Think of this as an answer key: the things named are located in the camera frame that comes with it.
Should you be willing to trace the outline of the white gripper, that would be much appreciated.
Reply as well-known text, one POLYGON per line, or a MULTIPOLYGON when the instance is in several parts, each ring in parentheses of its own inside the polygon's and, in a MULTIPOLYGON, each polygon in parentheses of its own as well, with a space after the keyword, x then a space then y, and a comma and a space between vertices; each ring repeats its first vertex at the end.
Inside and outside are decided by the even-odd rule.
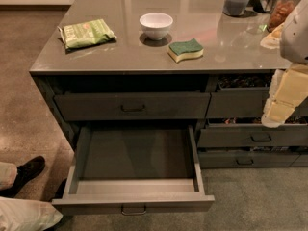
POLYGON ((285 123, 308 97, 308 66, 293 63, 285 71, 277 71, 271 81, 261 123, 268 128, 277 128, 285 123))

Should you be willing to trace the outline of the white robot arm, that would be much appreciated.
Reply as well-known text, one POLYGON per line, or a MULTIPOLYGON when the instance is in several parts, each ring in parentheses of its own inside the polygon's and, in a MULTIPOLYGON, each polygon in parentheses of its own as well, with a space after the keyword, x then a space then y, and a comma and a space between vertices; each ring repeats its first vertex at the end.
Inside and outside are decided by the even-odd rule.
POLYGON ((301 0, 286 18, 280 55, 291 65, 286 70, 276 70, 271 79, 261 118, 268 128, 284 124, 308 97, 308 0, 301 0))

